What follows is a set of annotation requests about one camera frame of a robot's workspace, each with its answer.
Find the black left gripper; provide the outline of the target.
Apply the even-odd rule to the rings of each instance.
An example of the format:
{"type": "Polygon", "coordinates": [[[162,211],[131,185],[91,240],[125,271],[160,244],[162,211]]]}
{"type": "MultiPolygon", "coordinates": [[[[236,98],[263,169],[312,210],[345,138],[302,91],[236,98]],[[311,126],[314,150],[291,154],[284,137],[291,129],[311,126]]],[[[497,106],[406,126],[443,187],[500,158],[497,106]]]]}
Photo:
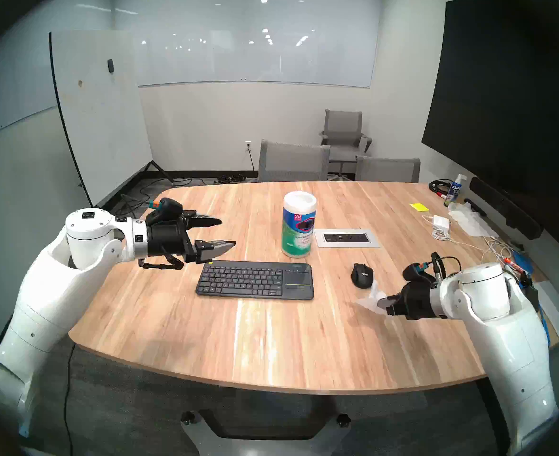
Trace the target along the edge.
{"type": "Polygon", "coordinates": [[[235,241],[196,240],[192,244],[187,230],[207,228],[222,224],[222,220],[207,214],[185,212],[176,219],[161,220],[157,215],[147,215],[145,218],[147,228],[148,257],[164,256],[170,265],[185,263],[208,263],[235,247],[235,241]]]}

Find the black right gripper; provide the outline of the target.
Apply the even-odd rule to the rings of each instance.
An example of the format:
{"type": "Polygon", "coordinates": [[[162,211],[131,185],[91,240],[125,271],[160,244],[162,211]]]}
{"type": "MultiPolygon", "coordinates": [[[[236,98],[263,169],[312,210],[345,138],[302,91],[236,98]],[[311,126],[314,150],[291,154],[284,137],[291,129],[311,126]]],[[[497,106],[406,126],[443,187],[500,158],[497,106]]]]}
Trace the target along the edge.
{"type": "Polygon", "coordinates": [[[428,282],[409,281],[400,293],[379,299],[376,312],[383,316],[404,316],[407,320],[435,318],[430,297],[431,289],[428,282]]]}

